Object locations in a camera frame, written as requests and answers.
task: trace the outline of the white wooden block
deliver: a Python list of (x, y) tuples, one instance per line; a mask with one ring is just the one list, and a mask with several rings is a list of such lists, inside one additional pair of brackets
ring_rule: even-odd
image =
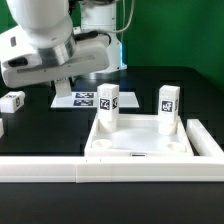
[(173, 135), (177, 129), (180, 87), (164, 85), (159, 91), (158, 132)]
[(2, 113), (15, 113), (24, 105), (25, 93), (9, 92), (0, 99), (0, 109)]
[(119, 114), (119, 86), (105, 83), (98, 86), (97, 92), (99, 129), (102, 132), (114, 132)]

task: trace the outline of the green background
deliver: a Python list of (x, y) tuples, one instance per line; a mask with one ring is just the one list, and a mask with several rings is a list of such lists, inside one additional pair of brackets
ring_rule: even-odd
[[(126, 2), (128, 17), (131, 1)], [(80, 25), (79, 8), (72, 18), (74, 26)], [(0, 0), (0, 32), (14, 25), (5, 0)], [(224, 1), (136, 0), (132, 24), (124, 33), (127, 65), (192, 67), (224, 91), (223, 60)]]

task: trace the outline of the black tabletop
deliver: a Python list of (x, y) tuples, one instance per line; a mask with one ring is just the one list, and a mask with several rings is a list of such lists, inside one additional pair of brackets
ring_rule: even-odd
[[(120, 113), (157, 114), (163, 85), (181, 87), (184, 125), (199, 119), (224, 149), (224, 93), (183, 67), (130, 67), (108, 80), (79, 77), (73, 91), (96, 91), (107, 82), (135, 92), (140, 108)], [(25, 106), (1, 114), (0, 155), (83, 156), (96, 109), (52, 109), (55, 91), (25, 87)], [(0, 94), (8, 91), (1, 83)], [(0, 223), (223, 223), (223, 183), (2, 183)]]

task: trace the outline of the white cube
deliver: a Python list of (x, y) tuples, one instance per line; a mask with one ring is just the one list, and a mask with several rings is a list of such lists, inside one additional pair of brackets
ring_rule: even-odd
[(20, 107), (24, 105), (25, 93), (9, 92), (0, 99), (1, 113), (15, 113)]

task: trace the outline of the white tray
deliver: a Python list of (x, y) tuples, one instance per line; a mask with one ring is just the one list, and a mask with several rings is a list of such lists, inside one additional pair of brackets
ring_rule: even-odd
[(164, 136), (158, 133), (157, 115), (119, 114), (114, 133), (99, 131), (96, 115), (85, 156), (193, 156), (193, 151), (180, 117), (177, 133)]

